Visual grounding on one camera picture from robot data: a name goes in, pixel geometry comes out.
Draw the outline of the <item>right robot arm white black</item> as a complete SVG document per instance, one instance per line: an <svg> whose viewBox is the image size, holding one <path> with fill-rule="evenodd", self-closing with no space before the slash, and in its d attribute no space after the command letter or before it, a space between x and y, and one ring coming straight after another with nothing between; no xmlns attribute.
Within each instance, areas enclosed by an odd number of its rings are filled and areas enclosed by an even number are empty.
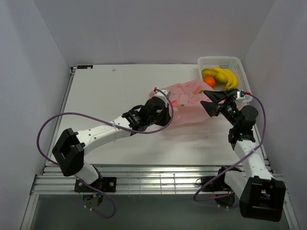
<svg viewBox="0 0 307 230"><path fill-rule="evenodd" d="M238 109L236 101L251 93L232 89L228 91L204 91L210 99L201 101L209 116L223 115L233 126L229 129L228 142L239 161L229 167L222 167L218 174L203 181L196 192L199 194L210 187L212 191L230 190L239 199L239 210L244 218L259 219L272 222L280 221L286 186L277 180L266 168L257 150L252 131L259 115L258 110L245 105Z"/></svg>

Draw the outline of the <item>orange fake orange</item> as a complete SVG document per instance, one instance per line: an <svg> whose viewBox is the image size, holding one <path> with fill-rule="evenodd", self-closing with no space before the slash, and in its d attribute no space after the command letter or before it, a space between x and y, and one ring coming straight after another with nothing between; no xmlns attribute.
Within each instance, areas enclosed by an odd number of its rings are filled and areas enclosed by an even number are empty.
<svg viewBox="0 0 307 230"><path fill-rule="evenodd" d="M216 81L214 77L206 77L203 79L203 81L208 84L211 88L214 88L216 86Z"/></svg>

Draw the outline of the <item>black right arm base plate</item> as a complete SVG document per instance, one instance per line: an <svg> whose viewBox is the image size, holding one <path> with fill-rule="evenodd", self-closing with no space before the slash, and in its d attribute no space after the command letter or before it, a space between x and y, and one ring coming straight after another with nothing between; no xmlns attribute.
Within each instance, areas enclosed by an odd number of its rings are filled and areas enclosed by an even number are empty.
<svg viewBox="0 0 307 230"><path fill-rule="evenodd" d="M222 175L213 181L212 179L214 179L214 176L203 176L197 179L195 184L200 187L205 186L201 189L203 192L227 191L242 193L244 190L243 184L240 181L236 181L235 177Z"/></svg>

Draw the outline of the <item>yellow fake lemon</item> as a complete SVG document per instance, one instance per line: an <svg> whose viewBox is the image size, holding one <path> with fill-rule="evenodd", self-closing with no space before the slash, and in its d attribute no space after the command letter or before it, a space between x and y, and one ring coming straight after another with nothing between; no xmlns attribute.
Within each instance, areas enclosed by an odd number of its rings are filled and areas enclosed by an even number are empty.
<svg viewBox="0 0 307 230"><path fill-rule="evenodd" d="M228 82L228 76L222 72L218 72L215 76L215 81L219 84L226 84Z"/></svg>

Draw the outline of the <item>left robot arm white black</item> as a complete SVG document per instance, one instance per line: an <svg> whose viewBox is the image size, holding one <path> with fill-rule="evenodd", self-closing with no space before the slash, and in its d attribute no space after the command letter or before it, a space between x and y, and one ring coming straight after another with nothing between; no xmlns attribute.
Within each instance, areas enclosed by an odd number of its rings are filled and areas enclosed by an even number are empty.
<svg viewBox="0 0 307 230"><path fill-rule="evenodd" d="M52 153L65 177L75 176L81 179L94 192L101 188L101 175L93 165L84 160L85 155L114 140L142 133L152 125L165 127L170 119L167 98L154 96L145 105L132 108L110 124L81 131L65 129Z"/></svg>

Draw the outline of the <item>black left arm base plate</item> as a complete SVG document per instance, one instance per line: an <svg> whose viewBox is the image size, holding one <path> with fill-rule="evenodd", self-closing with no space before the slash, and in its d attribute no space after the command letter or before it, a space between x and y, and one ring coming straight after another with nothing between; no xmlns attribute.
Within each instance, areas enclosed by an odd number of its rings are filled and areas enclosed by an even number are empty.
<svg viewBox="0 0 307 230"><path fill-rule="evenodd" d="M97 181L90 184L91 187L95 189L99 189L103 192L115 192L117 186L117 178L116 177L103 177L98 179ZM79 179L76 179L74 192L77 193L92 193L95 190L85 186Z"/></svg>

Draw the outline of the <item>yellow fake fruit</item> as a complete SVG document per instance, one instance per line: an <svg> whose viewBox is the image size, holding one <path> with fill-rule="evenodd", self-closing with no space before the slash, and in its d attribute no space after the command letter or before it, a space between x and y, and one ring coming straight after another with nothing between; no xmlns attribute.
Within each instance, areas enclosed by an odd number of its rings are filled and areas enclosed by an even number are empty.
<svg viewBox="0 0 307 230"><path fill-rule="evenodd" d="M217 74L217 72L212 70L212 69L203 69L201 71L201 75L204 79L207 78L207 77L214 77L216 74Z"/></svg>

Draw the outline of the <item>pink plastic bag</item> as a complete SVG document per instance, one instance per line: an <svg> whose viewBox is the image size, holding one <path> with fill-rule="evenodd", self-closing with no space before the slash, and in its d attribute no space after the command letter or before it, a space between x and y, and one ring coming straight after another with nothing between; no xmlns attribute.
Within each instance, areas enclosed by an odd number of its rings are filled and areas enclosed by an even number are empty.
<svg viewBox="0 0 307 230"><path fill-rule="evenodd" d="M203 93L213 89L201 79L178 83L165 88L174 108L172 126L203 122L210 118L201 101L211 100Z"/></svg>

